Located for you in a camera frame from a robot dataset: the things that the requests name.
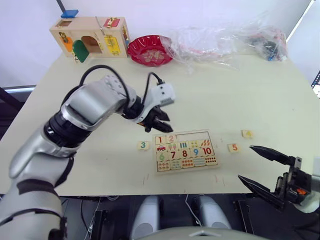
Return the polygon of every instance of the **beige table surface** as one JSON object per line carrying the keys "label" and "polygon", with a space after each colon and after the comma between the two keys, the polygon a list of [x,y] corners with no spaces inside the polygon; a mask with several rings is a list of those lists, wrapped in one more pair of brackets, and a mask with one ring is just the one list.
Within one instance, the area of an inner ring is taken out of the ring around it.
{"label": "beige table surface", "polygon": [[[302,157],[302,170],[312,173],[320,156],[319,100],[294,64],[268,62],[255,55],[238,56],[237,69],[199,64],[189,74],[171,62],[150,68],[131,59],[87,59],[75,63],[64,55],[51,66],[0,142],[0,193],[10,186],[8,167],[32,132],[58,111],[65,94],[96,64],[107,64],[142,96],[147,74],[156,72],[171,83],[176,102],[163,107],[175,132],[209,129],[220,167],[174,174],[157,174],[153,151],[138,151],[138,141],[152,141],[152,130],[112,115],[82,144],[67,181],[57,188],[63,196],[148,195],[183,193],[247,193],[237,175],[274,190],[278,176],[289,169],[260,157],[250,145],[274,148]],[[109,73],[92,72],[87,83]],[[254,132],[253,139],[241,130]],[[240,153],[231,154],[227,144]]]}

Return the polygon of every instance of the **red plate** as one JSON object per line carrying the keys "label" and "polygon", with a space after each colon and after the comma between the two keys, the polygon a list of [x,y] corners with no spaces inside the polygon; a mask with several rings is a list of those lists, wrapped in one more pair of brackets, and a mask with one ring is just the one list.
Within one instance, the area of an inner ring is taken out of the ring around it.
{"label": "red plate", "polygon": [[141,36],[129,43],[128,54],[138,64],[157,67],[172,60],[161,44],[159,35]]}

